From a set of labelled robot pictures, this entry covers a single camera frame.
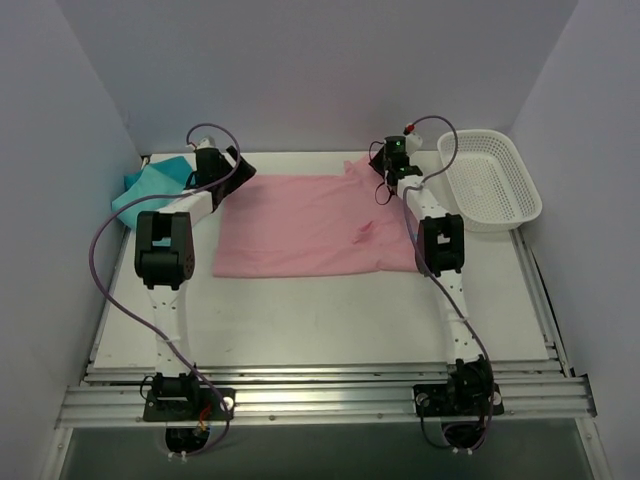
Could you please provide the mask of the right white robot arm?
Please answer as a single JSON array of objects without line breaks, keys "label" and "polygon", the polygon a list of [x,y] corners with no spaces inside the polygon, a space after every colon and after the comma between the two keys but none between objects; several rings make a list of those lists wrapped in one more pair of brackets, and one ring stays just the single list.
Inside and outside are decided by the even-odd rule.
[{"label": "right white robot arm", "polygon": [[492,400],[495,390],[490,360],[468,321],[462,280],[465,264],[464,222],[443,207],[426,186],[427,176],[410,160],[413,134],[388,136],[369,165],[384,187],[402,201],[405,223],[419,272],[439,290],[439,317],[443,321],[449,374],[444,400],[464,413],[479,400]]}]

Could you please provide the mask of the pink t shirt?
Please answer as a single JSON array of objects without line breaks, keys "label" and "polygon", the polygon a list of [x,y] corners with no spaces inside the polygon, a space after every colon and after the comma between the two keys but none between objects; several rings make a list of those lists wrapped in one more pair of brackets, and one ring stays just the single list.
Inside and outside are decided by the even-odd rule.
[{"label": "pink t shirt", "polygon": [[212,273],[286,278],[413,272],[398,198],[381,202],[366,159],[341,175],[257,175],[222,204]]}]

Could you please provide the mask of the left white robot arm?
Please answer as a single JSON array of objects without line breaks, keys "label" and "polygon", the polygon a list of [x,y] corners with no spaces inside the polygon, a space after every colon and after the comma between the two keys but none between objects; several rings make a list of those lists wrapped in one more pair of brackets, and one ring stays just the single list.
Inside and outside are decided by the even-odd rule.
[{"label": "left white robot arm", "polygon": [[190,419],[200,411],[204,393],[189,359],[186,319],[186,289],[196,266],[193,227],[256,174],[233,145],[221,151],[203,140],[194,153],[196,168],[187,177],[187,195],[138,215],[134,254],[135,273],[147,289],[156,335],[152,402],[165,401],[179,419]]}]

